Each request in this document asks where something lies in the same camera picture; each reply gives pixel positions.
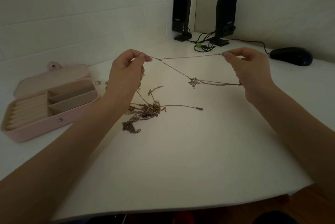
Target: necklace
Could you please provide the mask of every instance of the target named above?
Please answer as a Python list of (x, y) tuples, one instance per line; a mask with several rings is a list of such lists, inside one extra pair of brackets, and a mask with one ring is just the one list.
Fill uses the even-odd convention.
[[(193, 57), (210, 57), (212, 55), (197, 55), (197, 56), (193, 56)], [(164, 62), (163, 60), (165, 59), (181, 59), (181, 58), (193, 58), (193, 57), (168, 57), (168, 58), (156, 58), (156, 57), (151, 57), (152, 59), (156, 59), (158, 61), (161, 61), (163, 64), (169, 66), (171, 69), (174, 69), (175, 71), (179, 72), (180, 74), (184, 75), (186, 78), (190, 79), (189, 84), (191, 86), (193, 86), (193, 88), (195, 88), (196, 85), (199, 84), (207, 84), (207, 85), (212, 85), (212, 86), (241, 86), (242, 84), (230, 84), (230, 83), (223, 83), (223, 82), (215, 82), (215, 81), (208, 81), (208, 80), (200, 80), (197, 78), (191, 78), (190, 76), (185, 75), (184, 73), (180, 72), (179, 70), (173, 68), (172, 66), (168, 65), (166, 62)]]
[(170, 107), (170, 106), (178, 106), (178, 107), (188, 107), (188, 108), (196, 108), (198, 110), (203, 110), (203, 108), (199, 108), (199, 107), (191, 107), (191, 106), (186, 106), (186, 105), (160, 105), (158, 100), (155, 100), (153, 97), (152, 92), (158, 88), (162, 88), (163, 86), (158, 86), (153, 88), (152, 90), (150, 89), (148, 92), (148, 96), (152, 96), (153, 99), (153, 104), (148, 103), (141, 95), (138, 91), (136, 91), (138, 93), (138, 95), (142, 98), (142, 100), (145, 102), (145, 104), (138, 104), (138, 103), (131, 103), (131, 105), (137, 105), (139, 107), (135, 107), (135, 106), (129, 106), (127, 112), (125, 113), (126, 115), (133, 115), (129, 121), (127, 122), (123, 122), (123, 130), (127, 130), (130, 133), (139, 133), (141, 131), (141, 129), (137, 129), (135, 130), (133, 123), (137, 122), (139, 120), (149, 120), (153, 117), (158, 117), (158, 114), (161, 113), (161, 111), (165, 111), (166, 112), (166, 107)]

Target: forearm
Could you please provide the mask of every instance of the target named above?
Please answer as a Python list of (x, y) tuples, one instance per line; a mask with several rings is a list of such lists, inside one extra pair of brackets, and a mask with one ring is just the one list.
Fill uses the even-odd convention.
[(335, 200), (335, 132), (276, 86), (256, 91), (251, 103), (329, 198)]
[(99, 100), (44, 150), (0, 181), (2, 223), (46, 222), (122, 114)]

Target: person's left hand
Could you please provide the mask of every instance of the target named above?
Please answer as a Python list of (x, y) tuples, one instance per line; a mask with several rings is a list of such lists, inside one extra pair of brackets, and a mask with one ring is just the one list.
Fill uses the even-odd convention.
[(109, 74), (108, 86), (103, 99), (107, 103), (116, 105), (118, 111), (125, 113), (134, 94), (141, 86), (144, 73), (144, 62), (152, 58), (146, 54), (129, 49), (113, 61)]

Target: wall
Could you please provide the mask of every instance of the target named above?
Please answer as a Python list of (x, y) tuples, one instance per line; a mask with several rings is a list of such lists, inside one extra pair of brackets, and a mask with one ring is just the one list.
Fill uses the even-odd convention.
[[(215, 29), (217, 0), (198, 0), (195, 30)], [(299, 46), (335, 61), (335, 0), (237, 0), (233, 37), (268, 47)]]
[(49, 61), (92, 65), (172, 39), (172, 8), (173, 0), (0, 0), (1, 83), (45, 72)]

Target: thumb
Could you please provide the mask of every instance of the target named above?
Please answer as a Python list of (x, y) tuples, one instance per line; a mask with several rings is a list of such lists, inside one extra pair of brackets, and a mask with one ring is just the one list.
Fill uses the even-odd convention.
[(129, 69), (132, 69), (132, 70), (139, 70), (141, 71), (141, 67), (142, 65), (144, 65), (144, 62), (145, 62), (145, 54), (141, 53), (138, 57), (136, 57), (131, 65), (129, 65)]
[(242, 62), (240, 58), (229, 52), (224, 52), (223, 57), (233, 68), (240, 65)]

